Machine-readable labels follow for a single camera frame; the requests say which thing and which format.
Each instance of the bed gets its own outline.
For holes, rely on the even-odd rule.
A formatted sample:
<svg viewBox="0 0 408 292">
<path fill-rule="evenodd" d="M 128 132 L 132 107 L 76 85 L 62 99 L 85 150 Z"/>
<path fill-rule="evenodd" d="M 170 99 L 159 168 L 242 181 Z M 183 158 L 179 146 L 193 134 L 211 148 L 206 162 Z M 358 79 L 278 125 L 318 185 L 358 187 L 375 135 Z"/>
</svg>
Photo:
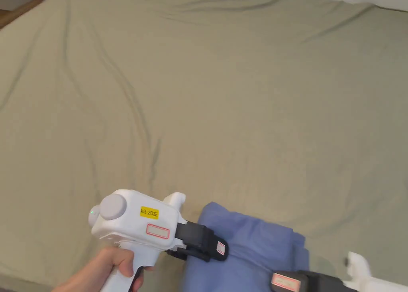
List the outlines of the bed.
<svg viewBox="0 0 408 292">
<path fill-rule="evenodd" d="M 329 0 L 47 0 L 0 31 L 0 287 L 95 254 L 89 209 L 184 192 L 407 285 L 408 13 Z M 177 291 L 160 257 L 143 291 Z"/>
</svg>

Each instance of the white label with red border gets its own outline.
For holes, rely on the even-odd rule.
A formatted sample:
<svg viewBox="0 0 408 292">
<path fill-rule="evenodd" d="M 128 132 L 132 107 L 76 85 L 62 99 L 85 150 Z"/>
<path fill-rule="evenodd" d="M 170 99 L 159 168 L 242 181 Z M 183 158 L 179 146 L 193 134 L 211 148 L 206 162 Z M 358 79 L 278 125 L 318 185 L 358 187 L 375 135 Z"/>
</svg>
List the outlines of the white label with red border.
<svg viewBox="0 0 408 292">
<path fill-rule="evenodd" d="M 277 287 L 280 288 L 284 288 L 287 289 L 289 291 L 293 291 L 293 292 L 299 292 L 300 290 L 300 281 L 287 277 L 287 276 L 283 276 L 281 274 L 277 274 L 275 273 L 272 276 L 272 285 L 275 285 Z"/>
<path fill-rule="evenodd" d="M 222 244 L 220 241 L 218 241 L 217 244 L 217 252 L 219 252 L 221 255 L 225 255 L 225 245 Z"/>
<path fill-rule="evenodd" d="M 146 233 L 150 236 L 167 240 L 170 237 L 170 230 L 153 224 L 148 224 Z"/>
</svg>

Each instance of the white robotic arm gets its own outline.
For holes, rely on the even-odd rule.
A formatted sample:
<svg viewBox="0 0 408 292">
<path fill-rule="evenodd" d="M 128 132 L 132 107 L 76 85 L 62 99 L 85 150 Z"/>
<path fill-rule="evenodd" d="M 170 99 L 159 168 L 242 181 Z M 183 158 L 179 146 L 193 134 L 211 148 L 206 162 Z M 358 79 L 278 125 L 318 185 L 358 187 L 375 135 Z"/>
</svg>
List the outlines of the white robotic arm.
<svg viewBox="0 0 408 292">
<path fill-rule="evenodd" d="M 346 259 L 347 274 L 351 281 L 343 281 L 348 288 L 359 292 L 408 292 L 408 287 L 371 276 L 370 266 L 364 257 L 348 253 Z"/>
<path fill-rule="evenodd" d="M 101 292 L 129 291 L 143 267 L 154 266 L 163 251 L 181 259 L 187 255 L 205 261 L 227 258 L 228 245 L 223 239 L 211 229 L 182 218 L 180 208 L 185 200 L 180 192 L 159 201 L 134 190 L 120 189 L 91 209 L 88 222 L 92 235 L 135 253 L 134 278 L 114 269 Z"/>
</svg>

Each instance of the folded blue towel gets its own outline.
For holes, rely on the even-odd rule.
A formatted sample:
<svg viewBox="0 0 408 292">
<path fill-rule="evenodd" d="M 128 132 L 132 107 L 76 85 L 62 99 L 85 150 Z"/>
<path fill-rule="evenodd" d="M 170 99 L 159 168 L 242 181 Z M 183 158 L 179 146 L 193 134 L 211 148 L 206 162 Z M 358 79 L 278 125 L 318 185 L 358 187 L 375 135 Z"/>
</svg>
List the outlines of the folded blue towel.
<svg viewBox="0 0 408 292">
<path fill-rule="evenodd" d="M 270 292 L 274 270 L 309 269 L 305 238 L 281 225 L 267 223 L 210 203 L 199 224 L 228 242 L 226 261 L 204 262 L 188 257 L 183 292 Z"/>
</svg>

